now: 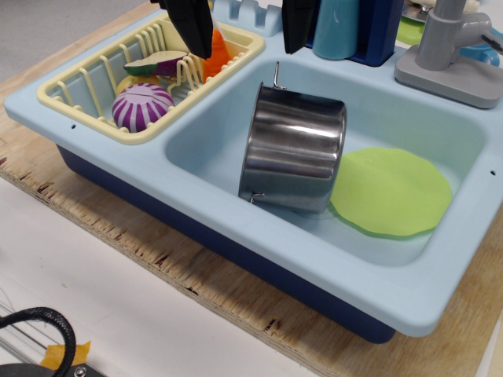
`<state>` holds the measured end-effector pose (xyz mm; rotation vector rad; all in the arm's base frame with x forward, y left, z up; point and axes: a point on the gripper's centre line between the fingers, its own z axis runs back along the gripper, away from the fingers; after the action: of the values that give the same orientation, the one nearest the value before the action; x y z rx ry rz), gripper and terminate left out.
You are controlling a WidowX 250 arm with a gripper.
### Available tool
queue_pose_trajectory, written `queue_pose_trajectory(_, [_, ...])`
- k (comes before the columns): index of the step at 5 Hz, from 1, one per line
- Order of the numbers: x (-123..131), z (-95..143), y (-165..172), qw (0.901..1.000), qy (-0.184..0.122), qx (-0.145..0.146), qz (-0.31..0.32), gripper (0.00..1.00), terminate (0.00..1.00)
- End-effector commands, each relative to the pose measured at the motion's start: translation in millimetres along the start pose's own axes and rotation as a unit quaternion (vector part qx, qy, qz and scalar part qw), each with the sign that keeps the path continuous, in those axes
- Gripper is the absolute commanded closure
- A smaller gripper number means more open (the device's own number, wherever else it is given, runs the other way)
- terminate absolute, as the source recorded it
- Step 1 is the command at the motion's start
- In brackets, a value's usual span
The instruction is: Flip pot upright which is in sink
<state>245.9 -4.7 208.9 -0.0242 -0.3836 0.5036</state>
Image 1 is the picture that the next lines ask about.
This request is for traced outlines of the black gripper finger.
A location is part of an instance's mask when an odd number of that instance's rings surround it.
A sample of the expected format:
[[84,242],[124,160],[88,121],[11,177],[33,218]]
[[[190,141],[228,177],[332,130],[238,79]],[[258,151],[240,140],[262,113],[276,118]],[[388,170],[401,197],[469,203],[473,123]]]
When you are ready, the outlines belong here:
[[167,14],[190,53],[203,59],[212,55],[213,20],[208,1],[163,0]]
[[319,1],[316,0],[284,0],[282,2],[284,47],[287,54],[312,46],[314,21],[318,9]]

